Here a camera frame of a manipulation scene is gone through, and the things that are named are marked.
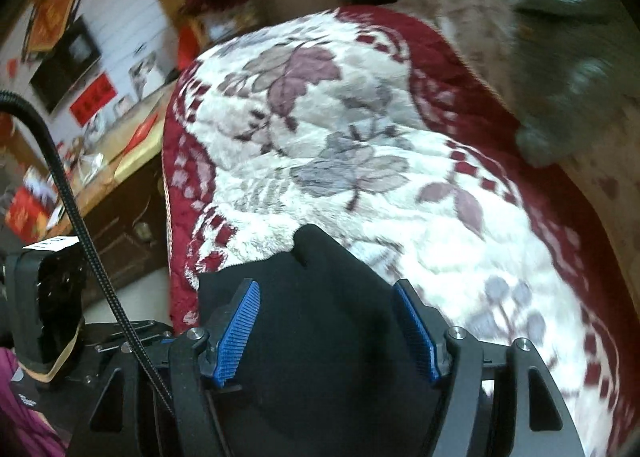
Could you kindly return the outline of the pink sleeve forearm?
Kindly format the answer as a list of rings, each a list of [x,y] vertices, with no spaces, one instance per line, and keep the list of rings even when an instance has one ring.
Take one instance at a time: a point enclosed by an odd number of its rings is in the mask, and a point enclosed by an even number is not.
[[[50,425],[16,398],[10,381],[17,359],[1,349],[1,455],[64,456],[66,445]]]

